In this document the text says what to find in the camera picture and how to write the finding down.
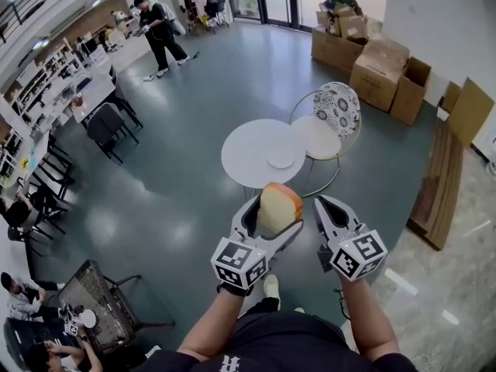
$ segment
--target round chair cushion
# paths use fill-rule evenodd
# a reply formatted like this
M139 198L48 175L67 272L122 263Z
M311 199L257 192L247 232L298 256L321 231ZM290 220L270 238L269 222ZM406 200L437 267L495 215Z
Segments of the round chair cushion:
M304 115L293 121L291 126L298 133L307 155L311 158L333 158L341 150L341 140L336 131L314 115Z
M327 122L338 136L349 136L357 129L360 119L357 93L343 83L324 84L313 98L313 112Z

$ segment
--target black pants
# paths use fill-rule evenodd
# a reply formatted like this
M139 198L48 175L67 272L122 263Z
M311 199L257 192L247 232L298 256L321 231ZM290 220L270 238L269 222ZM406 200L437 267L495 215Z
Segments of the black pants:
M169 64L167 63L167 57L165 55L164 47L170 51L170 53L172 54L175 60L181 60L188 56L184 52L182 47L176 43L176 40L174 40L173 36L168 40L150 43L150 47L152 48L152 51L155 54L155 59L157 59L159 71L162 71L169 67Z
M279 299L263 298L256 305L250 308L244 315L276 312L279 307Z
M36 210L42 212L43 214L47 214L49 208L56 208L57 207L57 200L53 196L53 193L50 190L50 188L48 186L46 186L45 184L41 184L40 187L38 188L38 190L35 191L31 195L29 200L31 201L31 204L33 204L33 207ZM39 221L41 219L42 219L42 215L40 214L38 216L38 219L36 220L35 224L37 225L38 223L40 223ZM39 286L41 288L47 290L47 291L56 291L57 290L57 286L55 287L55 289L52 289L52 290L49 290L40 284L39 284Z
M58 291L57 283L54 283L53 281L35 281L35 282L45 291ZM27 288L26 291L24 292L24 295L28 298L29 303L33 303L34 298L38 296L38 291L35 291L34 289L31 288ZM33 313L31 317L32 318L42 317L44 322L47 322L51 319L58 319L59 318L58 308L41 305L40 310L38 310L38 312L36 313Z

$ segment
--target white plate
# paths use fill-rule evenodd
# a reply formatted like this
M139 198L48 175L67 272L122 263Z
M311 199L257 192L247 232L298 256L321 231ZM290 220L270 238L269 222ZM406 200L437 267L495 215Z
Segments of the white plate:
M267 161L272 167L288 168L293 165L295 155L292 150L286 146L276 146L267 152Z

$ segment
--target white round table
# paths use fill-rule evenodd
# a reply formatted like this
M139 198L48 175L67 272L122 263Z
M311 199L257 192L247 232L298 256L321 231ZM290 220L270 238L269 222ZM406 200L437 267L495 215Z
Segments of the white round table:
M270 182L285 183L300 171L304 162L305 145L295 129L272 119L239 126L222 147L224 170L247 188L265 188ZM285 167L276 168L273 164Z

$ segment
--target hand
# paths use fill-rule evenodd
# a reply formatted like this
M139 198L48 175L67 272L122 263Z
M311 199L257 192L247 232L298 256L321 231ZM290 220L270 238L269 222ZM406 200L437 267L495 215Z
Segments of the hand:
M58 354L60 353L60 346L56 345L54 342L51 340L48 340L45 343L45 349L46 351L52 353L52 354Z

